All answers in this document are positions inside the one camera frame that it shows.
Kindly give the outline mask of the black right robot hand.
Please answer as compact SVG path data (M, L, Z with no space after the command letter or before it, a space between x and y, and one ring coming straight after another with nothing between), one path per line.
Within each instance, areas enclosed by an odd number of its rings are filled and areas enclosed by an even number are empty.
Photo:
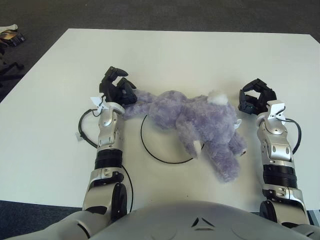
M255 91L260 93L259 97L254 97L246 94L246 92ZM265 82L257 78L246 84L239 91L239 105L238 110L249 114L259 115L268 111L268 101L277 100L276 93L272 88L269 88Z

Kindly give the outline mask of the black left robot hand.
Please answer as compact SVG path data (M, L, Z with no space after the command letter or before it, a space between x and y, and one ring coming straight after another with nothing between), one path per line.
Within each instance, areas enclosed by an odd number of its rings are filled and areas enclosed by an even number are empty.
M132 82L126 79L129 74L113 66L106 71L101 83L99 92L103 94L106 102L114 102L121 106L132 105L137 102L134 90L137 88Z

